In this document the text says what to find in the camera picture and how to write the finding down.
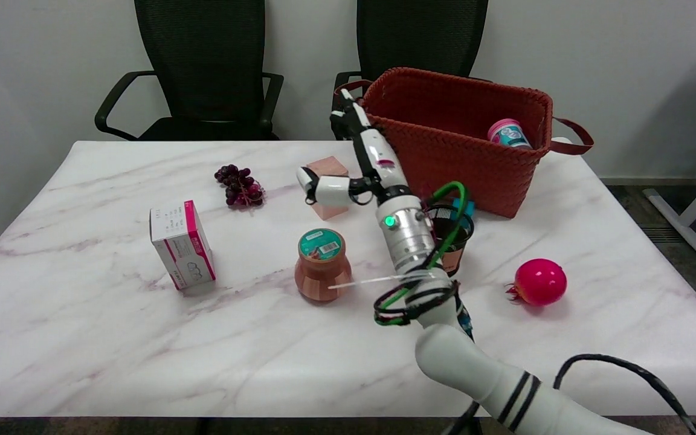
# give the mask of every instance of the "floor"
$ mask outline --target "floor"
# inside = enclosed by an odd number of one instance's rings
[[[611,193],[633,219],[649,231],[668,230],[666,221],[643,197],[646,187],[610,187]],[[682,210],[696,196],[696,187],[655,187],[668,203]],[[660,231],[672,234],[672,231]],[[696,290],[696,253],[682,240],[666,237],[657,247],[665,254],[680,274]],[[662,435],[684,435],[688,433],[676,417],[622,417],[617,418],[630,426]],[[336,435],[360,433],[362,435],[384,435],[399,433],[441,433],[451,419],[213,419],[207,433],[223,435],[257,434],[317,434]],[[52,418],[52,419],[0,419],[0,435],[193,435],[198,419],[152,419],[152,418]],[[485,419],[486,435],[509,433],[494,420]]]

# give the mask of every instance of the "box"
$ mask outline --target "box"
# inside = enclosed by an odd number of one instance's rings
[[[211,248],[193,201],[149,210],[149,237],[177,290],[216,279]]]
[[[343,166],[334,156],[329,156],[326,159],[316,160],[313,163],[306,165],[315,175],[335,175],[348,176],[348,169]],[[321,220],[326,221],[329,218],[334,218],[338,214],[348,211],[348,207],[324,207],[319,203],[313,204],[313,210]]]

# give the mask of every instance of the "white and pink box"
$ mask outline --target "white and pink box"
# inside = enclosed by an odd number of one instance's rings
[[[192,200],[149,210],[149,237],[177,290],[216,279]]]

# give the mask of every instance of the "teal label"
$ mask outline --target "teal label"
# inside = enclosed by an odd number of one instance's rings
[[[300,251],[312,259],[331,259],[339,254],[342,248],[340,236],[324,228],[308,231],[300,239]]]
[[[497,133],[499,143],[506,146],[528,146],[528,140],[525,139],[523,131],[517,126],[506,126],[500,129]]]

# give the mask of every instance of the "mesh chair back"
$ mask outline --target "mesh chair back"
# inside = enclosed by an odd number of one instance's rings
[[[483,38],[488,0],[358,0],[362,78],[394,66],[466,77]]]
[[[265,0],[135,0],[172,116],[259,120]]]

